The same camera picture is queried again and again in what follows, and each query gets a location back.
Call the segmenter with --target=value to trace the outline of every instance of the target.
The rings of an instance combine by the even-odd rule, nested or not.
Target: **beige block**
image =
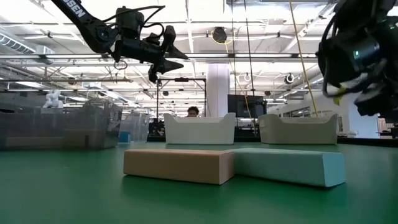
[[[124,152],[127,175],[221,185],[234,175],[229,151],[133,149]]]

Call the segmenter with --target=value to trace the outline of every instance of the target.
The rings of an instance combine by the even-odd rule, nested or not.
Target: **transparent container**
[[[0,150],[105,149],[118,143],[122,108],[104,100],[82,108],[0,113]]]
[[[146,142],[149,133],[149,115],[130,113],[121,122],[120,132],[130,132],[131,142]]]

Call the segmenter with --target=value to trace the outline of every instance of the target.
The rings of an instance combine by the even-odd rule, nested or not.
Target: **desk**
[[[398,149],[272,148],[342,152],[347,181],[325,190],[240,176],[222,186],[130,177],[123,175],[122,145],[90,152],[0,152],[0,223],[398,223]]]

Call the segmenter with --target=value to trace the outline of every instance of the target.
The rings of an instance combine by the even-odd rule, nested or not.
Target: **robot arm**
[[[116,22],[107,25],[105,21],[101,21],[93,17],[81,5],[80,0],[51,0],[79,29],[82,37],[90,47],[90,49],[99,54],[111,54],[116,62],[121,57],[133,58],[139,60],[140,63],[152,63],[149,70],[149,80],[153,83],[157,80],[157,73],[165,73],[171,70],[182,68],[183,65],[168,61],[164,55],[168,53],[171,57],[188,59],[174,47],[175,31],[172,26],[165,29],[162,24],[163,31],[160,35],[151,34],[144,40],[140,39],[141,29],[145,27],[146,21],[140,10],[157,8],[158,11],[164,6],[150,6],[140,9],[119,8],[116,15]],[[164,36],[162,45],[159,39]]]
[[[339,1],[319,45],[323,94],[361,93],[354,102],[361,116],[398,119],[398,17],[387,16],[396,1]],[[357,84],[342,88],[351,80]],[[328,84],[342,91],[330,94]]]

